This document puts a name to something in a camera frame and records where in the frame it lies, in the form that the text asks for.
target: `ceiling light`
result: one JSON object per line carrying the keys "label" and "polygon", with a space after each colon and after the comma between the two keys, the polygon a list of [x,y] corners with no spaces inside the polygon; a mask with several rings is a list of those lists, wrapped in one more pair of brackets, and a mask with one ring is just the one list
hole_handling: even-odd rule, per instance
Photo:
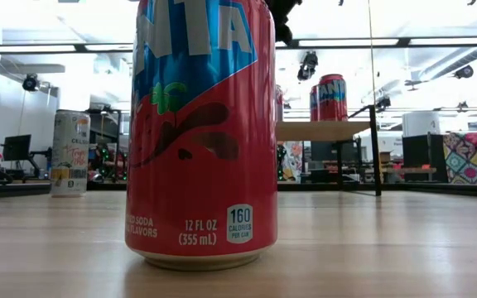
{"label": "ceiling light", "polygon": [[323,40],[323,41],[300,41],[299,46],[394,46],[398,39],[348,39],[348,40]]}
{"label": "ceiling light", "polygon": [[461,38],[412,38],[412,46],[477,45],[477,37]]}
{"label": "ceiling light", "polygon": [[92,51],[133,50],[133,44],[89,45],[85,46],[85,48]]}
{"label": "ceiling light", "polygon": [[0,46],[0,53],[74,52],[73,46]]}

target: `ceiling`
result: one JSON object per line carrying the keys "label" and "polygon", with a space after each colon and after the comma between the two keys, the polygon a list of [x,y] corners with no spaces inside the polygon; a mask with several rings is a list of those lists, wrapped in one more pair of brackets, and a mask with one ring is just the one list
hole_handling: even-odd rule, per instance
{"label": "ceiling", "polygon": [[[0,0],[0,44],[133,41],[137,2],[72,1]],[[288,26],[294,37],[300,39],[477,36],[477,3],[468,6],[466,0],[369,2],[370,9],[368,0],[345,0],[342,7],[338,6],[338,0],[303,0],[303,4],[289,15]],[[311,86],[321,75],[332,73],[342,74],[347,80],[350,108],[371,103],[373,91],[379,97],[389,95],[393,107],[397,108],[455,107],[459,101],[465,100],[469,106],[477,107],[477,59],[470,58],[476,51],[477,47],[375,49],[373,52],[369,49],[318,50],[316,76],[299,82],[296,74],[306,52],[278,50],[276,78],[286,90],[285,97],[297,115],[306,114],[300,109],[309,106]],[[447,66],[460,60],[475,68],[473,78],[452,79],[450,72],[438,78],[429,75],[437,70],[447,70]],[[93,100],[116,103],[120,108],[129,107],[130,71],[127,67],[130,68],[131,63],[129,54],[0,56],[0,64],[9,72],[18,74],[25,72],[30,65],[63,65],[65,71],[40,74],[41,79],[54,85],[66,81],[67,70],[91,64],[94,71],[89,73],[86,88],[93,90]],[[404,86],[407,79],[425,76],[430,76],[430,81],[417,85],[416,91],[408,91],[411,87]],[[385,113],[387,116],[384,117],[398,118],[403,113]]]}

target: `fanta logo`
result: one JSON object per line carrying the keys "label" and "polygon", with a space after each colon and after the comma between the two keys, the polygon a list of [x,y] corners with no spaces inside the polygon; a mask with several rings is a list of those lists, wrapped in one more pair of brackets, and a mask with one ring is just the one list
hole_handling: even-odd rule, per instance
{"label": "fanta logo", "polygon": [[328,84],[318,86],[320,101],[335,99],[337,101],[345,98],[345,82],[343,80],[333,80]]}
{"label": "fanta logo", "polygon": [[[240,2],[142,0],[138,14],[134,51],[137,101],[174,84],[183,86],[174,100],[174,109],[180,109],[257,60]],[[158,102],[166,103],[163,98],[153,103]]]}

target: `shelf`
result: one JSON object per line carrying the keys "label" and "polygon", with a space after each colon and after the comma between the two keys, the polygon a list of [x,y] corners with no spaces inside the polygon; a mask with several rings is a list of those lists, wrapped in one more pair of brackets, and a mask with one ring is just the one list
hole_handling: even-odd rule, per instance
{"label": "shelf", "polygon": [[276,125],[276,139],[278,141],[345,141],[368,128],[369,122],[279,122]]}

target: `white can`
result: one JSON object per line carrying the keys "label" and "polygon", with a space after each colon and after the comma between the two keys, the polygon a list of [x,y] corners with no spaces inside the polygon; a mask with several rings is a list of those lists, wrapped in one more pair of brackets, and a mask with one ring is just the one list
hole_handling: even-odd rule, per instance
{"label": "white can", "polygon": [[56,111],[51,170],[53,196],[81,196],[86,192],[90,122],[87,113]]}

